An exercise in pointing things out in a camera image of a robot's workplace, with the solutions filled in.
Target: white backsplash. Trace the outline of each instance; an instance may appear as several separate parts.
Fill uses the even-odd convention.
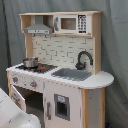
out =
[[[33,56],[41,63],[75,68],[78,54],[87,51],[93,57],[93,38],[33,34]],[[86,70],[93,71],[88,56],[82,55]]]

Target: range hood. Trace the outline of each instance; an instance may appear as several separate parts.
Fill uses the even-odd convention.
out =
[[[52,34],[52,28],[43,24],[43,16],[35,16],[35,24],[25,28],[24,33]]]

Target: gray floor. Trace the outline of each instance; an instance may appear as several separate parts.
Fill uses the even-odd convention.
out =
[[[42,111],[27,107],[27,113],[36,115],[40,120],[41,128],[45,128],[45,126],[44,126],[44,113]]]

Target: cabinet door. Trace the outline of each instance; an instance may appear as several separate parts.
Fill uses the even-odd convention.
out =
[[[44,120],[45,128],[82,128],[81,90],[46,82]]]
[[[26,112],[26,103],[25,99],[22,97],[22,95],[17,91],[17,89],[11,85],[11,91],[12,91],[12,100],[14,103],[24,112]]]

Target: toy kitchen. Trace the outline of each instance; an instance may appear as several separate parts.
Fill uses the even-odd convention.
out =
[[[24,63],[7,69],[10,98],[25,112],[40,113],[42,128],[105,128],[105,87],[114,77],[101,71],[101,12],[20,14]]]

